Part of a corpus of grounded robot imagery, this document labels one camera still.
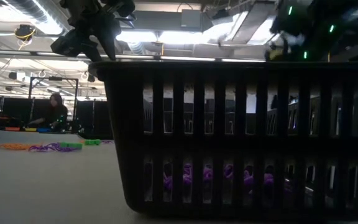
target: metal frame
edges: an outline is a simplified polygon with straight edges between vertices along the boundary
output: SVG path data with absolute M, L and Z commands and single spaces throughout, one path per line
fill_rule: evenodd
M 75 95 L 74 95 L 74 109 L 73 109 L 73 120 L 76 115 L 76 107 L 77 107 L 77 94 L 78 94 L 78 79 L 77 78 L 61 78 L 61 77 L 49 77 L 49 78 L 39 78 L 39 77 L 30 77 L 30 88 L 29 88 L 29 99 L 31 99 L 32 89 L 38 85 L 36 83 L 34 86 L 32 84 L 33 80 L 49 80 L 49 81 L 63 81 L 63 80 L 74 80 L 75 81 Z

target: table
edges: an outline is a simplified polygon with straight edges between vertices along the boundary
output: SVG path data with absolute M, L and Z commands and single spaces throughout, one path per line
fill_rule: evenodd
M 0 144 L 78 142 L 72 134 L 0 131 Z M 162 220 L 133 212 L 124 200 L 113 144 L 78 152 L 0 149 L 0 223 L 227 223 Z

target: dark hair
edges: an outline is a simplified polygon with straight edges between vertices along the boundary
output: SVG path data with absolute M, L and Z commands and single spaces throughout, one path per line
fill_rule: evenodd
M 59 93 L 52 94 L 50 96 L 50 98 L 49 98 L 49 101 L 50 101 L 50 99 L 52 99 L 52 97 L 56 100 L 57 106 L 63 106 L 63 99 L 62 99 L 62 96 L 60 96 Z

